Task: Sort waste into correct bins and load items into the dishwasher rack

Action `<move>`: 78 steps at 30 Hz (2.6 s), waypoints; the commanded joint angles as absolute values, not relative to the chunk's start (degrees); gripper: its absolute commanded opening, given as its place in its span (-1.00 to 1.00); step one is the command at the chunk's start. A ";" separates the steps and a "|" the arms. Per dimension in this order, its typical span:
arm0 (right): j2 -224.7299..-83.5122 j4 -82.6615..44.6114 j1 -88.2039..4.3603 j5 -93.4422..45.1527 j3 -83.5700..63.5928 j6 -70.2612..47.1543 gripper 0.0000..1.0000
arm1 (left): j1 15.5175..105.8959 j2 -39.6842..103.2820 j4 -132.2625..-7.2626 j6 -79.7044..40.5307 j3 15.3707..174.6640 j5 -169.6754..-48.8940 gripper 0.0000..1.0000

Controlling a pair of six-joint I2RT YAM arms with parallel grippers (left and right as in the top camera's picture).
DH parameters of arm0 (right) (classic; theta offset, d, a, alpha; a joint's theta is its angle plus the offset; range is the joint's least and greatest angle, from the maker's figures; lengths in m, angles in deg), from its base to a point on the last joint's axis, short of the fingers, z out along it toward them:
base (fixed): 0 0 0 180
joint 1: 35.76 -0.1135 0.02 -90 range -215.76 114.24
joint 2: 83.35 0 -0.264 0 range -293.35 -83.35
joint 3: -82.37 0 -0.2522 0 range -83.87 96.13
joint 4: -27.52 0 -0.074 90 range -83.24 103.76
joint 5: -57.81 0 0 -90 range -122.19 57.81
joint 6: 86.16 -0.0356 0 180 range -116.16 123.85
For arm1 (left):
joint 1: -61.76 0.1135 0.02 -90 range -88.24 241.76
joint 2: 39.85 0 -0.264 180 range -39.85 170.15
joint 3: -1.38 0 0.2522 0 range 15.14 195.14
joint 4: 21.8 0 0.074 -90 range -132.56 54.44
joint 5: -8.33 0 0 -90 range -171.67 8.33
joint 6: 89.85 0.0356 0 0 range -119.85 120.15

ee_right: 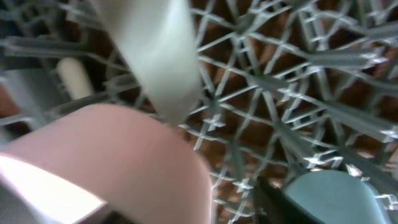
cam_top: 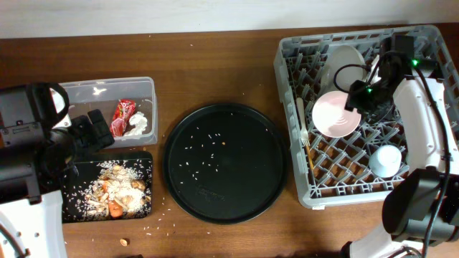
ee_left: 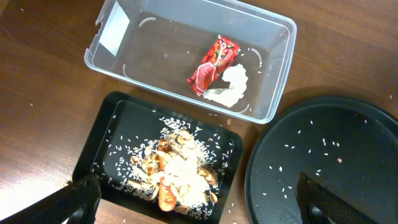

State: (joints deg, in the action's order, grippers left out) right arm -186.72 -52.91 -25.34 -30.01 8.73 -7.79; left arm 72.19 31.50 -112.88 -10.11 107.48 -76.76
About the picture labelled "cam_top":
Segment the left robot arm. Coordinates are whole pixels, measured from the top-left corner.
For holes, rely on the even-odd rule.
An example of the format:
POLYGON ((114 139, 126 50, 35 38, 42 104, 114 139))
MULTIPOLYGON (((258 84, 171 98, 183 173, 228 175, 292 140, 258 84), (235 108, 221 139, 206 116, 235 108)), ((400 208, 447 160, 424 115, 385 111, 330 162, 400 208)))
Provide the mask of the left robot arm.
POLYGON ((1 255, 66 257, 62 187, 74 160, 114 144, 99 110, 59 127, 65 89, 37 82, 1 90, 1 255))

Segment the wooden chopstick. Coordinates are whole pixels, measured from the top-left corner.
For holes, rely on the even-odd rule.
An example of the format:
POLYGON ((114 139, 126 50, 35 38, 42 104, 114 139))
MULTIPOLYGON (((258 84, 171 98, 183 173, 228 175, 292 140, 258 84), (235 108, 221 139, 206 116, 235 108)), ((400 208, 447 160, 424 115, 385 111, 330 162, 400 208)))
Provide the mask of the wooden chopstick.
POLYGON ((313 161, 312 161, 311 149, 310 149, 309 145, 306 145, 306 153, 307 153, 307 157, 308 157, 309 168, 310 168, 311 171, 313 171, 314 164, 313 164, 313 161))

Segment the white tissue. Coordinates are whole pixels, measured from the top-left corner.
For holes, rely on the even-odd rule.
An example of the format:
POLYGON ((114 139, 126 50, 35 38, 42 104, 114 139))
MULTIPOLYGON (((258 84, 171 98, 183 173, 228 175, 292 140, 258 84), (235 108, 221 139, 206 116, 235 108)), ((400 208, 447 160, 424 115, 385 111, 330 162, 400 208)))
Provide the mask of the white tissue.
POLYGON ((124 136, 142 135, 148 125, 148 119, 142 112, 137 112, 129 119, 129 125, 132 127, 124 133, 124 136))

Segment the grey plate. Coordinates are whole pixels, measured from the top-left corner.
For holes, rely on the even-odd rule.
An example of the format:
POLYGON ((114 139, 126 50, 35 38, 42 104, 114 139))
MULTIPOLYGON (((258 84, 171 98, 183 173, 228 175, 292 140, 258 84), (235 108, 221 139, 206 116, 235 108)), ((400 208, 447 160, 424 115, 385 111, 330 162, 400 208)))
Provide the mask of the grey plate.
MULTIPOLYGON (((339 68, 349 64, 365 65, 366 63, 363 56, 356 48, 350 46, 340 46, 336 48, 330 54, 323 66, 319 95, 337 90, 333 83, 334 75, 339 68)), ((348 91, 352 83, 356 80, 364 80, 366 75, 367 71, 363 68, 347 67, 340 71, 336 78, 336 82, 339 87, 348 91)))

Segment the blue cup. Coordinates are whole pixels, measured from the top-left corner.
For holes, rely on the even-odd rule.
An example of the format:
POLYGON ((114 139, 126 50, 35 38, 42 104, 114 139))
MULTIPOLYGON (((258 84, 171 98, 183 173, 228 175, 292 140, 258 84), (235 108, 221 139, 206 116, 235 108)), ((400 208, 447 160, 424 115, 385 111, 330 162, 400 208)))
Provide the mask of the blue cup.
POLYGON ((393 145, 383 145, 369 159, 369 168, 373 174, 381 178, 394 176, 400 167, 402 154, 393 145))

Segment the white plastic fork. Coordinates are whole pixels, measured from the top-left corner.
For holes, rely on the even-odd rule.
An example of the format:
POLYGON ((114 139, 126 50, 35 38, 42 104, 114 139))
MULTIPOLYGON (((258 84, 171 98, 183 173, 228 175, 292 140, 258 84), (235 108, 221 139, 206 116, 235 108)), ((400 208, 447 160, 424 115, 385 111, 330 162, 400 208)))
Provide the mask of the white plastic fork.
POLYGON ((309 146, 309 137, 308 137, 308 129, 306 127, 306 117, 305 117, 305 107, 304 107, 304 101, 301 97, 297 97, 295 99, 296 106, 298 109, 298 115, 299 115, 299 120, 301 124, 301 138, 303 141, 303 144, 305 146, 309 146))

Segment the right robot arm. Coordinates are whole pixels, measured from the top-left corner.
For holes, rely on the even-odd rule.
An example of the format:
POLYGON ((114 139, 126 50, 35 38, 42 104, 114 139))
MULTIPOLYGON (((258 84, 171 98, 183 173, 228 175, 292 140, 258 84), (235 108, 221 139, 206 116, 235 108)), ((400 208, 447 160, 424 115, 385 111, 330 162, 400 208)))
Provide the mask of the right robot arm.
POLYGON ((357 80, 345 110, 370 115, 391 103, 399 111, 410 174, 384 200, 382 224, 347 242, 342 257, 426 257, 429 247, 458 240, 458 147, 445 110, 438 61, 415 56, 415 38, 394 35, 380 43, 372 75, 357 80))

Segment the white bowl with food scraps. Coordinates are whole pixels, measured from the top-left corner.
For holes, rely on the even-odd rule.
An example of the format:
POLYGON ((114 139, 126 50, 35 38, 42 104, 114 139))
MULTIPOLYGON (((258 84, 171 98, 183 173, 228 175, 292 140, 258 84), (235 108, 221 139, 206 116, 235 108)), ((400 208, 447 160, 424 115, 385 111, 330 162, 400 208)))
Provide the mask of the white bowl with food scraps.
POLYGON ((357 110, 345 110, 348 94, 330 91, 320 96, 312 110, 312 120, 316 129, 331 138, 342 138, 351 134, 360 124, 361 115, 357 110))

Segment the red snack wrapper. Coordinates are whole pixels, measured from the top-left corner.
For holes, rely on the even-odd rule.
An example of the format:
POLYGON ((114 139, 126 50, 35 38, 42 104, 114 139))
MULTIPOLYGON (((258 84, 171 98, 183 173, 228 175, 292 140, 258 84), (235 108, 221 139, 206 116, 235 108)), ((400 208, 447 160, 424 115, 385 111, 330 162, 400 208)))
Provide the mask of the red snack wrapper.
POLYGON ((110 132, 114 138, 121 137, 127 127, 127 123, 136 110, 136 103, 133 100, 122 99, 118 101, 113 115, 110 132))

